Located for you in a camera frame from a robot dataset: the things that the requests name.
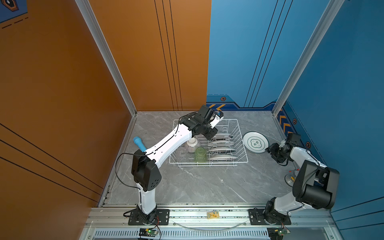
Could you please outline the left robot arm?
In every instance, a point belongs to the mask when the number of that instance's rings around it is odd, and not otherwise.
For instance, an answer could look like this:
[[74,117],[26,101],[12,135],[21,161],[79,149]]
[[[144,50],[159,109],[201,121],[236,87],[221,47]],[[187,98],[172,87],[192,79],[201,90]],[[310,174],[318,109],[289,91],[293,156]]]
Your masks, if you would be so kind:
[[156,218],[156,187],[162,175],[160,167],[165,160],[182,144],[196,135],[203,135],[211,140],[218,132],[216,125],[223,119],[224,113],[213,112],[207,117],[191,113],[181,117],[177,126],[160,142],[145,152],[137,150],[133,156],[132,175],[139,189],[137,210],[145,223],[152,223]]

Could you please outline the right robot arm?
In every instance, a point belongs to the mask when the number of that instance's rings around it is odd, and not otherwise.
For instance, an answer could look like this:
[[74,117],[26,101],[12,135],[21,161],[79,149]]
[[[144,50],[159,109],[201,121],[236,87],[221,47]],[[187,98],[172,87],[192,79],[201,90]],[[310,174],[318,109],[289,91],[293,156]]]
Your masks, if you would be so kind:
[[269,224],[290,225],[292,213],[306,209],[330,210],[336,201],[340,172],[318,161],[310,151],[287,144],[273,144],[266,148],[278,163],[293,161],[299,166],[299,173],[292,191],[272,198],[264,210],[265,221]]

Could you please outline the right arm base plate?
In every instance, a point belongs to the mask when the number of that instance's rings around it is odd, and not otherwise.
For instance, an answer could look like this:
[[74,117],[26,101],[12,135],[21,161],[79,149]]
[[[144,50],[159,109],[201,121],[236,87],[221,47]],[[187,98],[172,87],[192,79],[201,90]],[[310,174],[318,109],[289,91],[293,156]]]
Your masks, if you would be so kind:
[[248,209],[249,220],[253,226],[261,225],[285,225],[289,226],[292,224],[289,216],[280,214],[275,210],[266,212],[262,209]]

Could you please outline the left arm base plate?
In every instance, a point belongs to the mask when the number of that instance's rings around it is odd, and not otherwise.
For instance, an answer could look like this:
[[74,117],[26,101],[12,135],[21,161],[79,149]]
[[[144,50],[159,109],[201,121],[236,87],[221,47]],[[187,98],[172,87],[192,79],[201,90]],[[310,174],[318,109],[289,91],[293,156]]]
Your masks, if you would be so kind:
[[144,225],[158,225],[158,226],[167,226],[170,220],[170,210],[169,209],[157,209],[155,208],[148,215],[144,214],[142,210],[138,207],[124,214],[126,218],[129,219],[129,226],[144,226]]

